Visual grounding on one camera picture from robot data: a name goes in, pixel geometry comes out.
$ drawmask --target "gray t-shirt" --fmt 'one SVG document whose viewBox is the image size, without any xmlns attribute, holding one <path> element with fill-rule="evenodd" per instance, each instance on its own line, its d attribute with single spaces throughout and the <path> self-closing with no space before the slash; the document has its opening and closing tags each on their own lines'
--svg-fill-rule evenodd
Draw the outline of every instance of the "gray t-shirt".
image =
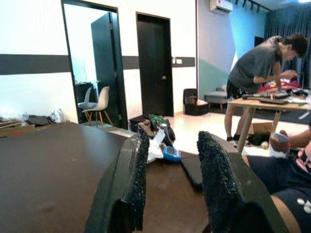
<svg viewBox="0 0 311 233">
<path fill-rule="evenodd" d="M 280 36 L 273 36 L 243 55 L 229 74 L 229 81 L 250 94 L 258 92 L 261 84 L 254 76 L 267 78 L 272 66 L 280 60 L 277 54 Z"/>
</svg>

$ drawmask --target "air conditioner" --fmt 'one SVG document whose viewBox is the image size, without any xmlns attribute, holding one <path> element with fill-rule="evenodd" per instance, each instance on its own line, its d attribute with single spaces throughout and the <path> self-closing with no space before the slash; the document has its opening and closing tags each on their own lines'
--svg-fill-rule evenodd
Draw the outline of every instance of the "air conditioner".
<svg viewBox="0 0 311 233">
<path fill-rule="evenodd" d="M 210 0 L 210 10 L 220 14 L 229 14 L 233 11 L 233 4 L 226 0 Z"/>
</svg>

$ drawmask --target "ceiling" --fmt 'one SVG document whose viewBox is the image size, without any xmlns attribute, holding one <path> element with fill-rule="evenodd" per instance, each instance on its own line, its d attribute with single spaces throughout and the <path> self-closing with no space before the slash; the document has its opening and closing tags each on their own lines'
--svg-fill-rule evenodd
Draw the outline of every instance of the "ceiling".
<svg viewBox="0 0 311 233">
<path fill-rule="evenodd" d="M 254 0 L 254 1 L 271 10 L 284 8 L 294 4 L 299 4 L 299 0 Z"/>
</svg>

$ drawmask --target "dark stripe on wall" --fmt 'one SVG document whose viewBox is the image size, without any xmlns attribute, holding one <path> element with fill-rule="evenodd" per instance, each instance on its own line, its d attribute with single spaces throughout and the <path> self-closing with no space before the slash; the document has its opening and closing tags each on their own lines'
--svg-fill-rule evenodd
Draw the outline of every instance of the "dark stripe on wall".
<svg viewBox="0 0 311 233">
<path fill-rule="evenodd" d="M 138 56 L 122 56 L 123 69 L 139 69 Z"/>
<path fill-rule="evenodd" d="M 195 67 L 195 57 L 175 57 L 177 59 L 182 60 L 182 64 L 177 64 L 177 61 L 175 64 L 172 64 L 173 68 L 176 67 Z"/>
<path fill-rule="evenodd" d="M 68 55 L 0 54 L 0 75 L 70 72 Z"/>
</svg>

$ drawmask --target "white floor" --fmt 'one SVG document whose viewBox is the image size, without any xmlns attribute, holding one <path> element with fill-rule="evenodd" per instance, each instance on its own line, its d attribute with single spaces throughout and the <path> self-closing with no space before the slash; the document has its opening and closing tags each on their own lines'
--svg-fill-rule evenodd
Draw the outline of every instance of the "white floor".
<svg viewBox="0 0 311 233">
<path fill-rule="evenodd" d="M 225 126 L 223 114 L 211 113 L 203 116 L 188 116 L 179 114 L 175 117 L 170 117 L 170 123 L 175 132 L 176 141 L 174 147 L 178 150 L 183 150 L 190 153 L 198 153 L 196 142 L 199 131 L 208 131 L 220 138 L 226 140 Z M 234 116 L 232 119 L 232 135 L 235 133 L 240 117 Z M 272 122 L 264 119 L 254 118 L 253 122 Z M 298 134 L 308 129 L 308 125 L 289 123 L 280 121 L 276 131 L 285 130 L 289 134 Z M 269 156 L 269 151 L 261 147 L 244 147 L 243 155 L 260 155 Z"/>
</svg>

